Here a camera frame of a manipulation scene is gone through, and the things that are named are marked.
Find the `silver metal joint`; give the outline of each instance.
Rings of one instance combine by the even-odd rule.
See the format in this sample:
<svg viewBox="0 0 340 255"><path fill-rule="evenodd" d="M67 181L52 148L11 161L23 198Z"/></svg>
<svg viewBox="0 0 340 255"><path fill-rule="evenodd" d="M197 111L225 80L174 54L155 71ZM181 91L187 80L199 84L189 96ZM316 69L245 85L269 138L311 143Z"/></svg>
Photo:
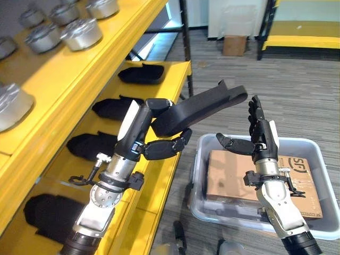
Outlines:
<svg viewBox="0 0 340 255"><path fill-rule="evenodd" d="M117 181L125 182L131 175L136 163L118 154L113 154L104 174Z"/></svg>
<svg viewBox="0 0 340 255"><path fill-rule="evenodd" d="M89 0L86 9L91 17L107 18L119 11L117 0Z"/></svg>
<svg viewBox="0 0 340 255"><path fill-rule="evenodd" d="M256 172L260 175L279 175L277 161L271 158L264 158L256 161Z"/></svg>
<svg viewBox="0 0 340 255"><path fill-rule="evenodd" d="M102 37L96 19L75 20L68 24L61 34L61 39L72 51L89 48Z"/></svg>
<svg viewBox="0 0 340 255"><path fill-rule="evenodd" d="M35 53L43 53L53 49L60 43L60 32L56 25L40 25L25 39L25 43Z"/></svg>
<svg viewBox="0 0 340 255"><path fill-rule="evenodd" d="M59 26L64 26L78 19L79 11L74 4L61 4L51 10L49 17Z"/></svg>

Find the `yellow shelf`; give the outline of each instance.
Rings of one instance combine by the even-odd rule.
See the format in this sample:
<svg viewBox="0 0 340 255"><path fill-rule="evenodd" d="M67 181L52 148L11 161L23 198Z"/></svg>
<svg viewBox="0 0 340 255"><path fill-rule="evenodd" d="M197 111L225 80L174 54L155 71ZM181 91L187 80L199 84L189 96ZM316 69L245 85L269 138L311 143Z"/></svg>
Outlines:
<svg viewBox="0 0 340 255"><path fill-rule="evenodd" d="M144 185L135 214L117 254L149 254L178 160L179 156L167 161L152 162L152 173Z"/></svg>
<svg viewBox="0 0 340 255"><path fill-rule="evenodd" d="M6 164L9 158L10 157L8 155L0 154L0 169Z"/></svg>
<svg viewBox="0 0 340 255"><path fill-rule="evenodd" d="M275 21L262 50L268 46L340 49L340 23Z"/></svg>
<svg viewBox="0 0 340 255"><path fill-rule="evenodd" d="M156 216L156 214L137 208L117 254L148 255L149 247L154 240L154 228L157 229Z"/></svg>
<svg viewBox="0 0 340 255"><path fill-rule="evenodd" d="M106 98L118 98L119 95L124 95L142 99L152 97L169 98L176 102L179 98L186 76L191 72L190 62L144 63L163 65L166 72L165 80L159 85L138 85L123 83L117 76L115 76L110 80L101 95L98 97L97 101ZM142 62L128 61L122 65L121 69L141 65ZM120 122L100 118L90 110L76 127L72 136L81 133L96 134L98 130L101 132L116 134L119 130L119 126ZM150 129L146 140L152 141L156 139L155 134L152 129ZM159 215L163 208L160 205L165 203L167 192L171 185L172 175L175 171L179 157L180 156L177 155L170 159L157 161L147 161L141 157L140 162L138 162L135 167L135 171L144 173L145 187L143 187L141 192L127 190L124 193L122 203L116 208L114 220L110 224L108 232L100 243L97 251L98 255L120 254L118 251L120 250L122 243L125 242L125 234L126 231L128 231L130 221L135 220L136 214L137 216L139 215L138 212L136 214L134 213L139 200L141 200L142 203L139 204L140 208L138 210L144 211L141 209L143 208L152 211L147 213L150 218L144 219L143 222L146 223L152 219L152 222L154 223L153 228L157 227L155 222L158 222ZM83 174L87 176L92 167L93 162L76 157L70 154L66 147L63 147L60 150L60 153L53 159L44 171L41 176L41 180L36 186L34 186L25 201L31 196L36 196L37 194L52 193L60 194L86 203L89 198L90 187L76 187L68 184L67 180L71 175ZM0 247L4 247L0 250L0 255L43 255L53 254L53 252L58 251L61 248L61 244L34 234L36 228L29 226L24 220L22 212L23 206L24 203L19 208L13 221L9 224L7 230L0 239ZM10 211L5 210L4 212L5 213L2 214L2 216L8 217L11 215ZM36 247L41 247L42 251L37 253L35 249Z"/></svg>
<svg viewBox="0 0 340 255"><path fill-rule="evenodd" d="M34 55L20 40L19 50L0 62L1 81L18 82L36 100L18 126L0 133L0 152L10 156L0 169L0 233L165 3L118 1L119 13L98 22L104 36L89 50L71 52L60 45L49 53Z"/></svg>

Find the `gray plastic bin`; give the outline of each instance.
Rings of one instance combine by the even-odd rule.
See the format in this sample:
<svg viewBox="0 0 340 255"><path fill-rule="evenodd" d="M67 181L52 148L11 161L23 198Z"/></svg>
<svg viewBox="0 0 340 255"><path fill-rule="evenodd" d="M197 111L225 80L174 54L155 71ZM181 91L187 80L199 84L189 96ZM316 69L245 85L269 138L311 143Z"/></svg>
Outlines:
<svg viewBox="0 0 340 255"><path fill-rule="evenodd" d="M249 136L227 135L232 138L250 140ZM340 238L340 214L332 185L319 146L308 139L280 138L279 155L302 157L308 160L323 218L306 219L315 238L335 240ZM209 154L212 150L223 150L215 134L205 134L197 144L197 154L193 166L193 189L190 210L192 214L207 222L255 230L274 232L268 220L258 213L258 201L235 199L230 203L205 199Z"/></svg>

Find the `silver metal can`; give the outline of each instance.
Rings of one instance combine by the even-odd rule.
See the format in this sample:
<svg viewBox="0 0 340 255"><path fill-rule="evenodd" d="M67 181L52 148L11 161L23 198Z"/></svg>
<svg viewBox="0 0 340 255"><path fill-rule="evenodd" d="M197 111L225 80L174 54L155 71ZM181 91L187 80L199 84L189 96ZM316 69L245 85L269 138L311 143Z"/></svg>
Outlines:
<svg viewBox="0 0 340 255"><path fill-rule="evenodd" d="M70 50L86 49L97 43L103 34L96 19L79 19L68 24L61 33L61 39Z"/></svg>
<svg viewBox="0 0 340 255"><path fill-rule="evenodd" d="M42 23L44 19L45 16L39 9L30 8L20 15L19 23L24 28L33 28Z"/></svg>
<svg viewBox="0 0 340 255"><path fill-rule="evenodd" d="M15 84L0 86L0 131L12 127L32 107L33 96Z"/></svg>
<svg viewBox="0 0 340 255"><path fill-rule="evenodd" d="M0 37L0 60L10 56L17 48L18 46L11 37Z"/></svg>
<svg viewBox="0 0 340 255"><path fill-rule="evenodd" d="M59 26L64 26L79 18L79 10L74 4L61 4L54 7L50 19Z"/></svg>
<svg viewBox="0 0 340 255"><path fill-rule="evenodd" d="M86 9L96 19L107 18L119 11L117 0L89 0Z"/></svg>
<svg viewBox="0 0 340 255"><path fill-rule="evenodd" d="M62 4L74 4L78 2L79 0L60 0Z"/></svg>
<svg viewBox="0 0 340 255"><path fill-rule="evenodd" d="M43 53L53 49L60 41L60 32L55 24L40 25L25 39L25 43L35 53Z"/></svg>

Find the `white wall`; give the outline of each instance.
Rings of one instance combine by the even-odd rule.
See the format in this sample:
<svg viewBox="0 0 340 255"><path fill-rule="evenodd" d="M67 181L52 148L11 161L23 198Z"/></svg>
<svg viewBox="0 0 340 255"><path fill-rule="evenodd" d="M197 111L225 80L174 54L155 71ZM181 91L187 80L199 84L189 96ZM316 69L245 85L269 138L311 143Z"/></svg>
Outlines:
<svg viewBox="0 0 340 255"><path fill-rule="evenodd" d="M227 6L254 5L256 8L256 19L254 24L254 36L257 36L263 15L266 9L267 0L209 0L209 16L208 16L208 37L219 37L220 19L222 10Z"/></svg>
<svg viewBox="0 0 340 255"><path fill-rule="evenodd" d="M208 0L186 0L190 27L208 25Z"/></svg>
<svg viewBox="0 0 340 255"><path fill-rule="evenodd" d="M23 27L18 18L27 10L32 1L28 0L0 0L0 36L15 36ZM52 8L60 4L59 0L35 0L34 1L46 14Z"/></svg>

